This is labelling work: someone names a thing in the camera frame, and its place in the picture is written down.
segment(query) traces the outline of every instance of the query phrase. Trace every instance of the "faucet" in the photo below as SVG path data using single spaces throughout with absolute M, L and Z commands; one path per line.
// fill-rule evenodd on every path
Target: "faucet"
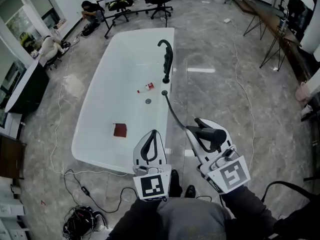
M 170 43 L 167 40 L 164 40 L 164 39 L 160 40 L 158 43 L 158 46 L 160 47 L 163 43 L 166 44 L 166 48 L 165 48 L 164 64 L 163 64 L 165 76 L 162 79 L 162 82 L 167 84 L 170 82 L 169 74 L 170 74 L 172 61 L 174 59 L 174 53 L 172 51 L 172 47 Z

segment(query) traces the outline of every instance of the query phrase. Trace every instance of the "floor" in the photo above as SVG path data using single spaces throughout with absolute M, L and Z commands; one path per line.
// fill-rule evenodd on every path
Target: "floor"
M 248 92 L 255 118 L 252 179 L 247 185 L 258 197 L 262 197 L 268 183 L 275 180 L 288 181 L 311 190 L 312 184 L 303 182 L 312 170 L 311 130 L 307 122 L 300 122 L 302 106 L 295 99 L 298 81 L 287 59 L 279 72 L 273 71 L 278 63 L 277 57 L 259 68 L 273 40 L 271 33 L 267 30 L 259 40 L 257 28 L 243 37 L 252 16 L 241 12 L 232 3 L 173 0 L 170 5 L 174 11 L 168 26 L 175 28 L 177 69 L 173 109 L 182 123 L 195 125 L 194 118 L 199 117 L 222 125 L 229 131 L 238 153 L 244 155 L 250 164 L 253 119 L 246 94 L 235 80 L 237 58 L 231 37 L 236 29 L 231 22 L 223 23 L 225 18 L 230 18 L 237 27 L 234 40 L 240 60 L 238 79 Z M 132 10 L 145 7 L 144 1 L 140 0 Z M 56 143 L 55 129 L 60 120 L 59 92 L 66 69 L 67 79 L 60 99 L 62 119 L 57 130 L 58 146 L 52 156 L 53 165 L 59 172 L 67 169 L 98 172 L 103 168 L 77 161 L 72 156 L 71 144 L 78 116 L 91 79 L 112 36 L 128 30 L 165 26 L 159 16 L 154 20 L 149 17 L 150 14 L 142 12 L 132 14 L 129 23 L 118 20 L 108 40 L 104 39 L 107 27 L 101 24 L 91 36 L 81 38 L 73 50 L 62 57 L 57 69 L 48 71 L 50 82 L 42 102 L 38 110 L 26 118 L 21 134 L 21 140 L 27 143 L 21 200 L 33 239 L 61 239 L 64 217 L 75 205 L 65 188 L 63 175 L 53 171 L 50 161 Z M 70 42 L 85 24 L 83 21 L 74 29 L 69 36 Z M 211 71 L 194 72 L 192 69 Z M 218 194 L 196 171 L 198 159 L 188 155 L 190 146 L 185 133 L 175 124 L 171 136 L 174 141 L 167 159 L 178 170 L 183 189 L 193 184 L 198 196 L 209 195 L 217 202 Z M 108 211 L 117 208 L 123 187 L 134 186 L 132 175 L 119 177 L 106 172 L 87 172 L 76 177 L 97 204 Z M 96 208 L 72 175 L 66 176 L 66 184 L 78 203 Z M 119 211 L 106 215 L 110 228 L 134 200 L 133 191 L 126 189 Z M 288 188 L 274 186 L 269 190 L 265 203 L 277 218 L 289 215 L 306 200 Z

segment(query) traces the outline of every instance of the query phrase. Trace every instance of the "white bathtub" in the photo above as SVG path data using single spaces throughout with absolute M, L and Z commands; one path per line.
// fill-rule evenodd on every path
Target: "white bathtub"
M 116 34 L 95 71 L 72 141 L 73 156 L 103 168 L 133 174 L 133 150 L 149 131 L 160 132 L 165 146 L 168 105 L 161 91 L 167 40 L 174 50 L 174 28 L 152 28 Z M 137 93 L 152 82 L 154 89 Z M 114 124 L 126 124 L 126 138 L 114 136 Z

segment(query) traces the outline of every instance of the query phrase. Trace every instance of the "plastic bottle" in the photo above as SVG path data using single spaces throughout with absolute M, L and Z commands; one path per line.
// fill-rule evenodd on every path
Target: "plastic bottle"
M 146 84 L 143 89 L 137 90 L 138 94 L 145 93 L 151 89 L 155 88 L 152 82 Z

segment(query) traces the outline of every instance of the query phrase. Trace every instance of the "white cable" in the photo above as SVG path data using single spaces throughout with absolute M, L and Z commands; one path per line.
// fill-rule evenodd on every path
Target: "white cable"
M 251 157 L 251 160 L 250 160 L 250 165 L 249 165 L 249 172 L 250 172 L 250 169 L 251 169 L 251 165 L 252 165 L 252 161 L 254 159 L 254 155 L 255 155 L 255 148 L 254 148 L 254 139 L 255 139 L 255 117 L 254 117 L 254 114 L 252 113 L 252 104 L 251 104 L 251 101 L 249 99 L 249 96 L 248 96 L 248 93 L 246 91 L 246 89 L 244 88 L 244 86 L 238 81 L 238 75 L 237 75 L 237 66 L 239 64 L 239 58 L 238 58 L 238 51 L 237 51 L 237 48 L 236 48 L 236 42 L 235 42 L 235 39 L 234 39 L 234 35 L 238 32 L 238 28 L 237 26 L 234 24 L 233 20 L 231 19 L 231 23 L 232 25 L 235 27 L 235 32 L 232 34 L 232 41 L 233 41 L 233 44 L 234 44 L 234 49 L 235 49 L 235 56 L 236 56 L 236 59 L 237 59 L 237 62 L 236 62 L 236 65 L 235 65 L 235 68 L 234 68 L 234 71 L 235 71 L 235 80 L 236 82 L 242 87 L 242 89 L 244 90 L 245 94 L 246 94 L 246 98 L 250 104 L 250 113 L 251 113 L 251 116 L 252 116 L 252 132 L 253 132 L 253 136 L 252 136 L 252 141 L 251 141 L 251 145 L 252 145 L 252 157 Z
M 116 175 L 116 176 L 119 176 L 119 177 L 124 177 L 124 176 L 127 175 L 127 173 L 126 173 L 126 174 L 119 175 L 119 174 L 116 174 L 116 173 L 113 173 L 113 172 L 107 171 L 107 170 L 102 170 L 102 171 L 84 170 L 84 171 L 78 171 L 78 172 L 75 172 L 75 173 L 73 173 L 73 172 L 64 173 L 64 172 L 62 172 L 62 171 L 57 171 L 57 170 L 55 169 L 52 156 L 53 156 L 53 154 L 55 153 L 55 151 L 56 151 L 56 149 L 57 149 L 57 147 L 58 147 L 58 134 L 57 134 L 57 130 L 58 130 L 58 128 L 59 128 L 59 126 L 60 126 L 60 123 L 61 123 L 61 120 L 62 120 L 61 106 L 60 106 L 61 91 L 62 91 L 62 87 L 65 85 L 65 82 L 66 82 L 66 80 L 67 80 L 67 78 L 68 78 L 68 67 L 69 67 L 69 63 L 71 62 L 72 55 L 73 55 L 73 53 L 74 53 L 74 47 L 75 47 L 75 46 L 72 46 L 70 59 L 69 59 L 69 62 L 67 63 L 67 65 L 66 65 L 66 69 L 65 69 L 65 77 L 64 77 L 64 80 L 63 80 L 63 82 L 62 82 L 62 84 L 61 84 L 60 91 L 59 91 L 58 106 L 59 106 L 60 119 L 59 119 L 59 122 L 58 122 L 55 130 L 54 130 L 54 133 L 55 133 L 55 146 L 54 146 L 54 148 L 53 148 L 53 150 L 52 150 L 52 152 L 51 152 L 51 154 L 50 154 L 50 161 L 51 161 L 52 169 L 53 169 L 53 171 L 54 171 L 55 173 L 57 173 L 57 174 L 62 174 L 62 175 L 64 175 L 64 174 L 66 174 L 66 175 L 68 175 L 68 174 L 75 174 L 75 175 L 77 175 L 77 174 L 82 174 L 82 173 L 95 173 L 95 174 L 109 173 L 109 174 Z

